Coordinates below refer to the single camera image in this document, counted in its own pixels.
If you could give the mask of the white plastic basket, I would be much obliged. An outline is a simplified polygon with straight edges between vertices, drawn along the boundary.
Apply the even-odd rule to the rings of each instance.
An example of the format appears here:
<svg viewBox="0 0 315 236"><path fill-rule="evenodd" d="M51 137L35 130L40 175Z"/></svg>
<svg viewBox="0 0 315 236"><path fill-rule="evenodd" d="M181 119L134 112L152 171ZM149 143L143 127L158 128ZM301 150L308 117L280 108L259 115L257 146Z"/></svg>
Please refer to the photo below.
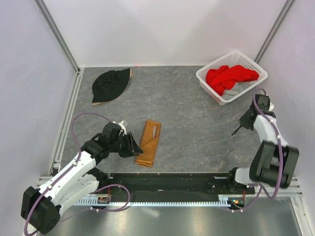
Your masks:
<svg viewBox="0 0 315 236"><path fill-rule="evenodd" d="M201 87L219 104L230 103L268 77L268 73L239 51L228 53L199 69Z"/></svg>

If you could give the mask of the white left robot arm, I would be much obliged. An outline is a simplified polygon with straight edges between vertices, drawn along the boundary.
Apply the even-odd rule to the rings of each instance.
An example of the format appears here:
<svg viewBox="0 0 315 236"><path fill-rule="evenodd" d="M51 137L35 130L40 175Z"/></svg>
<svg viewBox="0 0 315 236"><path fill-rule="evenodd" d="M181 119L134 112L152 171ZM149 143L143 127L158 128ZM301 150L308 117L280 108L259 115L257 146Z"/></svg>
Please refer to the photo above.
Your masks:
<svg viewBox="0 0 315 236"><path fill-rule="evenodd" d="M21 216L26 226L46 234L61 216L75 203L90 193L104 193L108 175L97 165L110 153L122 158L138 156L143 150L127 132L122 122L109 122L83 146L65 168L38 188L29 187L23 193Z"/></svg>

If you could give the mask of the silver knife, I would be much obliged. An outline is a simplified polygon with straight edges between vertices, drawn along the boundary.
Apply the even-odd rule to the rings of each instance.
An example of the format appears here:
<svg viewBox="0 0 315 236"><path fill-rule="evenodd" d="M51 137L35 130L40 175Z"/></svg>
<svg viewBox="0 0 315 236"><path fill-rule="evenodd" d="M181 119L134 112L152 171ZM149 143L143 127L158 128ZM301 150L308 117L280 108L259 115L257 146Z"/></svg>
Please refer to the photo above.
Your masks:
<svg viewBox="0 0 315 236"><path fill-rule="evenodd" d="M153 139L155 139L155 138L157 137L157 132L158 132L158 126L155 125L155 126L153 127Z"/></svg>

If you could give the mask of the orange cloth napkin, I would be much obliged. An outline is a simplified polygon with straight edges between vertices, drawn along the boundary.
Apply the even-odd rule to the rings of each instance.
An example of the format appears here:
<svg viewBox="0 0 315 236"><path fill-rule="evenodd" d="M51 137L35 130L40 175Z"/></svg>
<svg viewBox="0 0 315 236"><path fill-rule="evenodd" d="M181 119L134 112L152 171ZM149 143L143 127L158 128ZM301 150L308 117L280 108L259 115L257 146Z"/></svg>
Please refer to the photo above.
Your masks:
<svg viewBox="0 0 315 236"><path fill-rule="evenodd" d="M153 139L153 127L157 125L157 137ZM161 123L147 120L142 134L140 147L143 153L136 157L135 164L152 167L158 147Z"/></svg>

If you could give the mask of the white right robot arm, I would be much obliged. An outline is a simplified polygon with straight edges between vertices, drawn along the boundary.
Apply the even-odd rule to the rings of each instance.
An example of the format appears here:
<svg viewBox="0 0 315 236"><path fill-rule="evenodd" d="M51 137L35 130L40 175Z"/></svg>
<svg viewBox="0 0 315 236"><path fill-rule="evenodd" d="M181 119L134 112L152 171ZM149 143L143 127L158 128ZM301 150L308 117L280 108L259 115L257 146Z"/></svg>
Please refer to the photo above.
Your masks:
<svg viewBox="0 0 315 236"><path fill-rule="evenodd" d="M243 185L254 183L283 189L291 183L299 150L282 137L270 107L269 96L256 94L249 109L239 119L239 127L232 133L235 136L240 128L256 131L260 147L249 168L236 167L229 171L225 187L230 193L238 193Z"/></svg>

